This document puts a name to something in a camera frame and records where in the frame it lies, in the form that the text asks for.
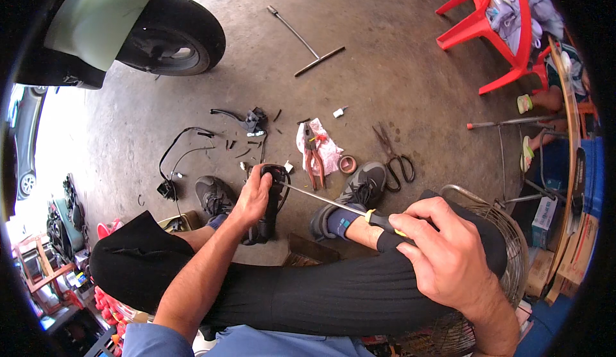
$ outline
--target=black pants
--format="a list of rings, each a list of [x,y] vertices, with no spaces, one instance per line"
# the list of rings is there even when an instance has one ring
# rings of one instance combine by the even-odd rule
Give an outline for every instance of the black pants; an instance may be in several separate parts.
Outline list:
[[[434,192],[426,191],[421,199],[432,196]],[[450,205],[477,225],[488,266],[501,277],[507,265],[503,236],[492,223]],[[202,324],[351,336],[418,330],[453,309],[417,290],[411,262],[396,250],[400,242],[399,237],[383,233],[378,256],[329,265],[232,263]],[[146,211],[96,244],[90,270],[106,293],[153,314],[167,286],[194,254],[184,239],[161,230]]]

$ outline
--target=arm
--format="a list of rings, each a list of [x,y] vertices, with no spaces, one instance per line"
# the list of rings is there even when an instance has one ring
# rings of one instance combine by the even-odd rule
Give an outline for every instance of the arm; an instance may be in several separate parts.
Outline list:
[[[440,231],[425,220],[431,219]],[[389,222],[417,247],[397,248],[413,263],[417,288],[432,301],[460,311],[473,323],[476,356],[512,356],[519,340],[516,314],[488,269],[477,227],[440,198],[413,203]]]
[[[175,330],[189,344],[218,296],[242,235],[265,213],[272,176],[261,178],[261,167],[252,169],[227,220],[175,276],[160,301],[154,323]]]

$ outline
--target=sleeve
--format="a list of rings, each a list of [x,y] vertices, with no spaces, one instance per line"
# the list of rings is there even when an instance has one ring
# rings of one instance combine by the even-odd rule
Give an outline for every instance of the sleeve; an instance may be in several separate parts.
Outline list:
[[[192,346],[173,329],[156,324],[128,324],[124,337],[124,357],[193,357]]]

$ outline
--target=car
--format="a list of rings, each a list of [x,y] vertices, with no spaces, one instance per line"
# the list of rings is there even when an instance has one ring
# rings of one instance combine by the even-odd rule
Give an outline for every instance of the car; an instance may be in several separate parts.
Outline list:
[[[8,122],[17,153],[17,200],[29,197],[36,186],[36,134],[46,94],[45,86],[22,84],[11,91]]]

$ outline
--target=screwdriver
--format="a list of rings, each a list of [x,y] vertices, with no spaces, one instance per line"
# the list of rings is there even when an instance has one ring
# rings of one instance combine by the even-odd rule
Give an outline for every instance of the screwdriver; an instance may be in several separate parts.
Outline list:
[[[299,191],[302,194],[306,194],[306,195],[310,195],[311,197],[317,198],[319,200],[322,200],[324,202],[329,203],[330,205],[334,205],[340,208],[343,208],[345,210],[349,210],[352,213],[358,214],[363,216],[366,219],[366,222],[368,222],[368,224],[370,226],[376,226],[376,227],[380,227],[381,229],[385,230],[386,232],[390,233],[390,234],[395,234],[398,236],[403,237],[404,241],[406,243],[409,243],[413,246],[417,246],[415,244],[415,241],[413,241],[411,238],[408,238],[406,236],[406,234],[404,234],[402,231],[396,230],[391,223],[389,223],[389,217],[388,216],[383,216],[380,213],[378,213],[376,211],[375,208],[373,208],[372,210],[368,210],[367,212],[363,212],[363,211],[359,211],[356,210],[355,208],[343,205],[342,203],[338,203],[334,200],[330,200],[321,196],[318,196],[317,194],[313,194],[312,192],[308,192],[305,190],[302,190],[300,188],[297,188],[295,186],[292,186],[291,184],[287,184],[285,182],[279,181],[278,183],[282,184],[283,186],[288,187],[289,189],[295,190],[295,191]]]

